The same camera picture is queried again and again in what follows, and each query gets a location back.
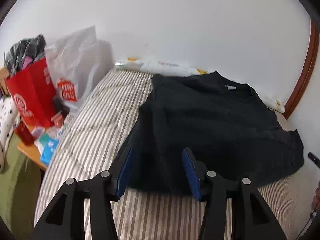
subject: blue tissue package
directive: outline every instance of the blue tissue package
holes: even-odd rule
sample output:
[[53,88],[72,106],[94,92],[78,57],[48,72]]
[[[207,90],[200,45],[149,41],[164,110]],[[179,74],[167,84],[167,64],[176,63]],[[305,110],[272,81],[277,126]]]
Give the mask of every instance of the blue tissue package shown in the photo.
[[56,147],[58,146],[59,141],[49,138],[47,145],[44,147],[42,155],[40,157],[40,160],[46,164],[49,165],[49,162],[51,160],[51,157],[56,150]]

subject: black t-shirt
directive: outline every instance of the black t-shirt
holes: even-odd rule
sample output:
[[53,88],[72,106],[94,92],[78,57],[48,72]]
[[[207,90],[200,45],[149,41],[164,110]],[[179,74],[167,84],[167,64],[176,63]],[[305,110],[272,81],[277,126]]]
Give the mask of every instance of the black t-shirt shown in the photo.
[[297,131],[284,131],[248,84],[218,72],[152,78],[153,91],[122,145],[134,147],[130,187],[190,194],[182,150],[190,147],[226,179],[249,178],[256,186],[276,181],[303,165]]

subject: striped fabric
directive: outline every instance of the striped fabric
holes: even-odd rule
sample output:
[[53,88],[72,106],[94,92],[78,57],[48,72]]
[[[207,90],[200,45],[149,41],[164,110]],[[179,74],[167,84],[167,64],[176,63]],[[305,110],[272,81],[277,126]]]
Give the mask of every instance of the striped fabric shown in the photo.
[[[90,179],[107,170],[138,117],[138,107],[152,90],[151,74],[111,70],[97,85],[69,125],[45,173],[38,197],[35,224],[62,183],[73,177]],[[260,188],[288,239],[308,217],[296,190],[296,174]],[[112,210],[119,239],[197,239],[205,203],[191,197],[158,195],[127,189]],[[225,239],[231,238],[232,203],[227,201]],[[91,239],[89,200],[84,212],[86,239]]]

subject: human hand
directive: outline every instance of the human hand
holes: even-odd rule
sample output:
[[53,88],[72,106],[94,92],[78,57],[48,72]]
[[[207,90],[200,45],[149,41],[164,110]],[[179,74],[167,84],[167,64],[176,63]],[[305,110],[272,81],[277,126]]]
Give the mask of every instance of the human hand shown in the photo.
[[316,189],[316,195],[313,197],[313,203],[311,204],[312,210],[316,208],[316,211],[320,210],[320,181],[318,188]]

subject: can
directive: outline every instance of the can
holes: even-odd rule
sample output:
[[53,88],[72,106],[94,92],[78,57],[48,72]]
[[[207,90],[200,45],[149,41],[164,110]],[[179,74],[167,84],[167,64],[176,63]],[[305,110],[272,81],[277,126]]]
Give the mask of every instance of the can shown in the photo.
[[12,128],[15,134],[19,136],[25,145],[31,145],[35,141],[35,138],[32,136],[25,123],[21,120],[21,117],[16,119]]

